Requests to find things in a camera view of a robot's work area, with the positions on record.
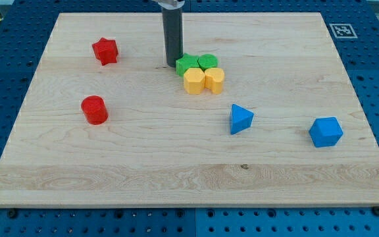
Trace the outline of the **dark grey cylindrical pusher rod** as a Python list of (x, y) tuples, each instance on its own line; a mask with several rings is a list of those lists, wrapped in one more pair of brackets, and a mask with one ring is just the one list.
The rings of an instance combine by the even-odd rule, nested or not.
[(176, 61), (184, 55), (182, 9), (162, 7), (166, 63), (176, 67)]

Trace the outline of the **silver metal rod mount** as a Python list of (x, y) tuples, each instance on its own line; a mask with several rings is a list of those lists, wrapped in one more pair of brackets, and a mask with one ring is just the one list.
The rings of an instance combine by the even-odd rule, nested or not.
[(152, 0), (165, 9), (179, 9), (184, 6), (184, 0)]

